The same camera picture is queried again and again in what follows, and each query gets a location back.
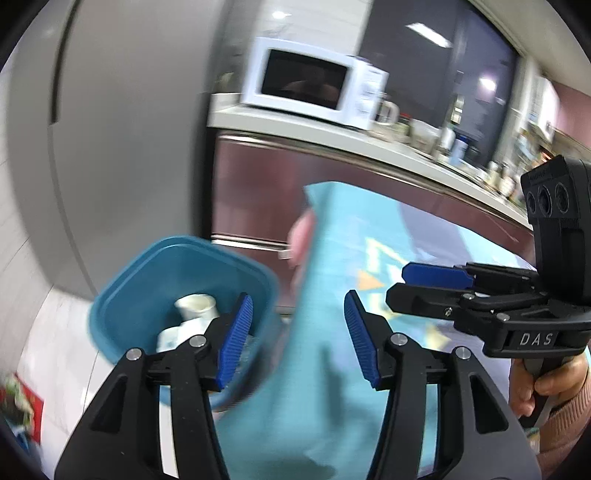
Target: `human hand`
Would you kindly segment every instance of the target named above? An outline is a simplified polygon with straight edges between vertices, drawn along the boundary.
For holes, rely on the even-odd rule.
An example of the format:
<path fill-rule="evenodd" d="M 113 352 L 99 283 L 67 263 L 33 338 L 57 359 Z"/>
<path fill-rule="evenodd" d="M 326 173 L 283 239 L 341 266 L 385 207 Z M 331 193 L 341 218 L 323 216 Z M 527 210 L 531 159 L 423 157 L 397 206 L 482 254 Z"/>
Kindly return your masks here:
<path fill-rule="evenodd" d="M 515 359 L 509 373 L 509 406 L 518 418 L 529 417 L 535 407 L 534 390 L 545 397 L 558 395 L 558 405 L 566 403 L 583 388 L 588 369 L 587 356 L 583 352 L 534 383 L 523 360 Z"/>

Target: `blue cloth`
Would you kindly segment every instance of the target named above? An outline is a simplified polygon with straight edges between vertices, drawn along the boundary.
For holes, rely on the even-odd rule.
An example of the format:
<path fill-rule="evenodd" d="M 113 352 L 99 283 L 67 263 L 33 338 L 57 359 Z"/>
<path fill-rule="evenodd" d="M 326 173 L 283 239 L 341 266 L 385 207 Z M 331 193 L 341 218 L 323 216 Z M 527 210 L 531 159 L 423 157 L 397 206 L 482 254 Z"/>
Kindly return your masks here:
<path fill-rule="evenodd" d="M 480 340 L 450 322 L 393 314 L 384 299 L 409 261 L 514 266 L 523 260 L 465 228 L 358 187 L 328 182 L 307 187 L 307 194 L 316 231 L 284 356 L 272 377 L 216 426 L 235 480 L 366 477 L 388 393 L 375 392 L 357 362 L 343 317 L 352 288 L 366 310 L 423 346 L 468 346 L 505 395 L 508 389 L 508 360 L 485 358 Z M 432 468 L 437 424 L 434 386 L 427 395 L 423 473 Z"/>

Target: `white cup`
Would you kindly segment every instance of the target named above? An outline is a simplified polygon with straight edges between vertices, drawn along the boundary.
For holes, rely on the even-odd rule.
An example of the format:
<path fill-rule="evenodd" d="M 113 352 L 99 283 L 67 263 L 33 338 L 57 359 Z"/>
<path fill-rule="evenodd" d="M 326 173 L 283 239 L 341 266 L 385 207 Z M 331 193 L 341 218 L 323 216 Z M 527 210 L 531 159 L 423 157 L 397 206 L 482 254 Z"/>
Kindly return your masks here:
<path fill-rule="evenodd" d="M 213 320 L 220 315 L 216 309 L 216 300 L 211 295 L 195 293 L 174 302 L 185 322 L 193 319 Z"/>

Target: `handle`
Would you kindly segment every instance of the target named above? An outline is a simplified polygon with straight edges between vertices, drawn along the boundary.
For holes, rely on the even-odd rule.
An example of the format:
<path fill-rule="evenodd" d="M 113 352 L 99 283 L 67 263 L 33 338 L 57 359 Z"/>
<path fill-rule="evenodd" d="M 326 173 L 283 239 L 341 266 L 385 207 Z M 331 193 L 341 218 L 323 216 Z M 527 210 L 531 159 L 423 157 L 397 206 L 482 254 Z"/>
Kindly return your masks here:
<path fill-rule="evenodd" d="M 535 358 L 525 359 L 525 369 L 534 377 L 534 382 L 552 370 L 560 367 L 564 362 L 568 361 L 569 358 Z M 557 396 L 544 397 L 534 390 L 535 407 L 534 411 L 529 417 L 521 417 L 519 423 L 525 429 L 540 428 L 552 412 L 552 408 L 556 406 Z"/>

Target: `countertop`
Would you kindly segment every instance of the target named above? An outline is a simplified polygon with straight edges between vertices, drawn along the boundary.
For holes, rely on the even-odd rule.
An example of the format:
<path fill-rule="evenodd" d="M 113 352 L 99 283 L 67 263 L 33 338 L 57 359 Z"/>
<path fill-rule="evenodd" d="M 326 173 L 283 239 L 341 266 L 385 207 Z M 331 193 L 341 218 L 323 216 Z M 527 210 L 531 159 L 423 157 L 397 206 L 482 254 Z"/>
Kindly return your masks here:
<path fill-rule="evenodd" d="M 208 126 L 291 138 L 380 161 L 410 171 L 467 195 L 501 215 L 531 229 L 527 216 L 514 208 L 509 202 L 487 192 L 477 184 L 445 167 L 429 161 L 407 145 L 398 142 L 386 142 L 370 137 L 361 131 L 311 118 L 260 109 L 242 105 L 238 102 L 238 93 L 216 93 L 212 95 Z"/>

